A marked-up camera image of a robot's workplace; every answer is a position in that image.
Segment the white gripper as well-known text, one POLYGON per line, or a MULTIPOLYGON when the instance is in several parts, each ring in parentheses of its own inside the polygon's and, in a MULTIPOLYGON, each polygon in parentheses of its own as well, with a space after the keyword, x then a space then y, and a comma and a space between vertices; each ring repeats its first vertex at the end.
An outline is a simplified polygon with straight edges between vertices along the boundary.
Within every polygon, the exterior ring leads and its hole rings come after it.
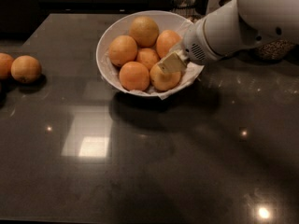
POLYGON ((221 59, 221 56, 207 42, 205 22, 205 20, 200 20, 191 24, 184 33, 182 40, 170 49, 171 53, 158 62, 158 66, 165 74, 184 71, 187 67, 184 60, 187 59, 200 65, 207 65, 221 59))

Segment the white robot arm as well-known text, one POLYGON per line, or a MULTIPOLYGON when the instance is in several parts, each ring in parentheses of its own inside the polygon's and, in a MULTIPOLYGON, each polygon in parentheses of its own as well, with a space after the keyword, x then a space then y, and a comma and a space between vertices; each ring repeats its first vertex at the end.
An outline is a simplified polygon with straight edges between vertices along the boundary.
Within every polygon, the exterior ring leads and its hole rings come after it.
POLYGON ((299 0, 231 0, 190 25, 158 65, 174 73, 278 39, 299 43, 299 0))

